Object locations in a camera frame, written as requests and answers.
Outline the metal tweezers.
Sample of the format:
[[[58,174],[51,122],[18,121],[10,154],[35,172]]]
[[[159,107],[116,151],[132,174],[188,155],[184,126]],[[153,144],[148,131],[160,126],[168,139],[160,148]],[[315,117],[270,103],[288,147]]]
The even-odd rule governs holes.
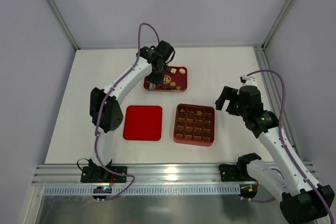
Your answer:
[[[156,88],[156,84],[155,83],[150,83],[149,89],[154,90],[155,88]]]

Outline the red box lid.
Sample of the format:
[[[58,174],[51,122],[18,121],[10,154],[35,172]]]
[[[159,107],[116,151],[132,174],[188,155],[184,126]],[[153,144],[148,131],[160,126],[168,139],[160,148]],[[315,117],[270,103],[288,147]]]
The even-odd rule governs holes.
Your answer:
[[[130,105],[126,110],[123,138],[129,141],[159,141],[162,124],[161,106]]]

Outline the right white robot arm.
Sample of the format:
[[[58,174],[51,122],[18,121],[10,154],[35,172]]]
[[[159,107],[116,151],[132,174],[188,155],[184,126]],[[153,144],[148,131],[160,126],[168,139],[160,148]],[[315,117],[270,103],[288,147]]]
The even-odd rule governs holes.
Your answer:
[[[279,203],[288,223],[306,223],[331,217],[330,207],[335,197],[333,189],[329,185],[321,185],[305,167],[285,139],[276,115],[264,110],[258,88],[225,86],[215,102],[216,109],[222,110],[225,101],[229,102],[226,112],[243,118],[246,128],[267,149],[280,171],[275,173],[259,155],[250,153],[238,158],[238,175],[260,182]]]

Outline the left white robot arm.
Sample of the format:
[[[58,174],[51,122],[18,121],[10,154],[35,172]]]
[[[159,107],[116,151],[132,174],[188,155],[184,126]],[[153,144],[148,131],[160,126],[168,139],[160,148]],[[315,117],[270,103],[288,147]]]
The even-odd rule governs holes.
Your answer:
[[[99,155],[100,135],[114,131],[120,126],[123,120],[120,105],[129,92],[144,78],[147,78],[150,84],[162,84],[167,65],[174,56],[174,48],[163,40],[157,46],[143,47],[138,50],[130,66],[115,81],[103,89],[91,90],[89,114],[95,125],[96,156]]]

